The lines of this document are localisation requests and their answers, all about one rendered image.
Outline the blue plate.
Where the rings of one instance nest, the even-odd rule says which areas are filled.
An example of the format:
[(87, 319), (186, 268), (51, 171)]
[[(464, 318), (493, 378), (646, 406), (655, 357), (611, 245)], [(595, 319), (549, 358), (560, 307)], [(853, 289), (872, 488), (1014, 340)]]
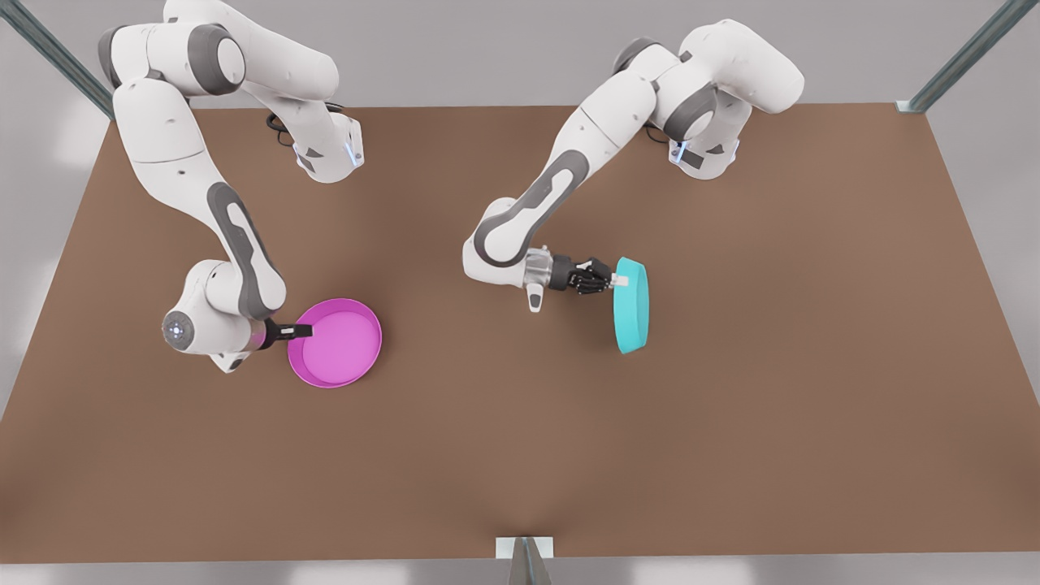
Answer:
[(646, 268), (621, 257), (614, 276), (628, 276), (627, 288), (613, 288), (614, 337), (622, 354), (645, 347), (649, 329), (649, 286)]

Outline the pink plate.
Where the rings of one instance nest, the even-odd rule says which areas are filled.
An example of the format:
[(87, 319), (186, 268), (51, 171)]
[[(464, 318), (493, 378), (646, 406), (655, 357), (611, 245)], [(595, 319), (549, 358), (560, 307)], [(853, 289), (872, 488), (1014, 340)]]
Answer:
[(311, 327), (312, 336), (287, 344), (288, 363), (297, 377), (316, 388), (341, 388), (374, 366), (382, 328), (367, 305), (335, 297), (309, 308), (297, 326)]

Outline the silver frame post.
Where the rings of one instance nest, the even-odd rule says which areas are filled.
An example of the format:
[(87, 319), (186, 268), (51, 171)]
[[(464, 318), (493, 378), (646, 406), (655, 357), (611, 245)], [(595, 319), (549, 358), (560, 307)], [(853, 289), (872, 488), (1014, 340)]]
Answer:
[(954, 55), (908, 100), (895, 101), (900, 115), (925, 115), (964, 75), (980, 62), (1040, 0), (1004, 0), (994, 12)]
[(510, 559), (508, 585), (553, 585), (544, 563), (554, 557), (551, 536), (496, 537), (496, 559)]
[(75, 57), (66, 45), (23, 5), (20, 0), (0, 0), (0, 18), (24, 39), (45, 60), (67, 79), (71, 85), (88, 98), (103, 115), (115, 121), (111, 91), (94, 77), (88, 68)]

